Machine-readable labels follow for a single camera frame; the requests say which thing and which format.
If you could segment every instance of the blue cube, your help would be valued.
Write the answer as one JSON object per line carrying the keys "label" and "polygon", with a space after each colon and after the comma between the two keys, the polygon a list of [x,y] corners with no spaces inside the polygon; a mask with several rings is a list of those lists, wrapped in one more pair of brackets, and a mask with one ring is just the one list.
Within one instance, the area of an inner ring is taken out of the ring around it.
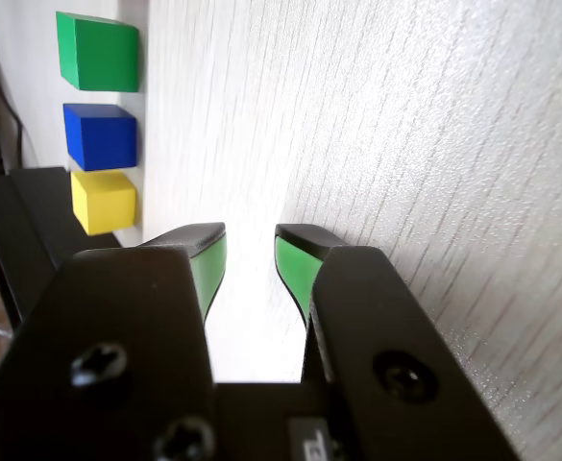
{"label": "blue cube", "polygon": [[137,165],[137,121],[113,104],[63,104],[69,155],[84,171]]}

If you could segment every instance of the white wood grain surface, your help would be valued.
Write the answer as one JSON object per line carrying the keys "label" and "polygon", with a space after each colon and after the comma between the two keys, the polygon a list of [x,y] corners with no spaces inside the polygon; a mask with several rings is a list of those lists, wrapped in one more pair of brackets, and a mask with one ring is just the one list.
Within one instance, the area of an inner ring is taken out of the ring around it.
{"label": "white wood grain surface", "polygon": [[215,376],[296,378],[278,222],[382,248],[523,458],[562,460],[562,1],[158,0],[144,237],[224,220]]}

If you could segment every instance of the screw head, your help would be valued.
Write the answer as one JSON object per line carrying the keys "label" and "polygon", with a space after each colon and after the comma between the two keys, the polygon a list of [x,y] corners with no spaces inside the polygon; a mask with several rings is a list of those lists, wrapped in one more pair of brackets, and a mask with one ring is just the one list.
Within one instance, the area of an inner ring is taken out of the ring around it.
{"label": "screw head", "polygon": [[127,368],[127,353],[115,343],[99,343],[71,363],[71,384],[87,387],[121,376]]}
{"label": "screw head", "polygon": [[205,461],[214,454],[212,427],[190,416],[173,422],[155,441],[157,461]]}
{"label": "screw head", "polygon": [[423,403],[436,395],[434,373],[406,352],[382,352],[375,357],[373,368],[379,384],[396,399]]}

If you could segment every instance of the yellow cube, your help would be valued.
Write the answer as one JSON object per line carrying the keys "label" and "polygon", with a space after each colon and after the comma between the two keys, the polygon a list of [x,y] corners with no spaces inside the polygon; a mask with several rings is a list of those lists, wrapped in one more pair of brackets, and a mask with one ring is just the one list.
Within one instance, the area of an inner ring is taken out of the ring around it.
{"label": "yellow cube", "polygon": [[132,226],[135,195],[134,185],[120,171],[71,172],[73,213],[88,235]]}

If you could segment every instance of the green cube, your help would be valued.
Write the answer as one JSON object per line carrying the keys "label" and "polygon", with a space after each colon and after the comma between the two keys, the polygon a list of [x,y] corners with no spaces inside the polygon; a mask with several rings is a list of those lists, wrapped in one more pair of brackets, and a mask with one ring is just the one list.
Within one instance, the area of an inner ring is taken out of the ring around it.
{"label": "green cube", "polygon": [[137,91],[134,26],[57,12],[61,75],[78,89]]}

